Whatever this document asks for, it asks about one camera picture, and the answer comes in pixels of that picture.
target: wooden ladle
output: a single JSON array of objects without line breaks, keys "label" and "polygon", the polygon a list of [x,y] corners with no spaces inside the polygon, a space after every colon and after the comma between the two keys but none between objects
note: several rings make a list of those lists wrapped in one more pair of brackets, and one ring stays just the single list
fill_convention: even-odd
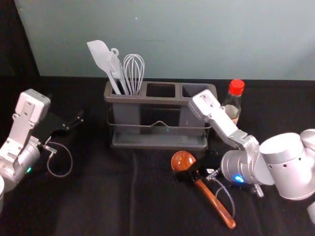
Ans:
[{"label": "wooden ladle", "polygon": [[[191,153],[187,151],[178,151],[172,157],[172,160],[171,160],[172,169],[175,171],[187,170],[195,161],[196,159]],[[207,186],[202,182],[202,180],[199,179],[195,181],[194,184],[196,184],[201,189],[201,191],[206,195],[206,197],[215,207],[215,209],[217,209],[219,215],[222,217],[226,225],[230,229],[234,229],[236,227],[235,220],[232,219],[230,213],[228,213],[228,211],[225,209],[222,203],[219,200],[216,201],[216,197],[207,188]]]}]

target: black table surface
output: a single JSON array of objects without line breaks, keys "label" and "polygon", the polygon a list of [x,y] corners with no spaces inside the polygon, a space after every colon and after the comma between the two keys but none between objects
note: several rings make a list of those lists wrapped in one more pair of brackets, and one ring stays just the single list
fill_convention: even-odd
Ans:
[{"label": "black table surface", "polygon": [[[170,160],[175,150],[109,148],[104,79],[40,81],[31,86],[52,93],[51,112],[70,119],[86,103],[91,109],[85,122],[62,140],[73,155],[72,173],[56,178],[48,174],[44,162],[38,163],[14,191],[5,194],[0,236],[315,235],[306,211],[314,196],[289,201],[274,186],[263,187],[262,199],[247,188],[230,188],[237,227],[228,229],[198,189],[174,181]],[[223,101],[229,81],[201,82],[216,85]],[[1,143],[11,128],[18,95],[29,86],[12,78],[1,80]],[[312,128],[314,91],[314,82],[246,81],[238,126],[260,142]],[[218,189],[215,183],[208,186]],[[230,209],[224,195],[222,201]]]}]

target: light blue wall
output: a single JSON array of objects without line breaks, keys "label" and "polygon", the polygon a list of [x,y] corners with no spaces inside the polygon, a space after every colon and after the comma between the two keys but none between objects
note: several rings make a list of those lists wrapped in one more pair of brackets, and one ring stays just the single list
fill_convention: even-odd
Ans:
[{"label": "light blue wall", "polygon": [[99,39],[141,54],[146,78],[315,79],[314,0],[16,4],[44,76],[104,76],[86,45]]}]

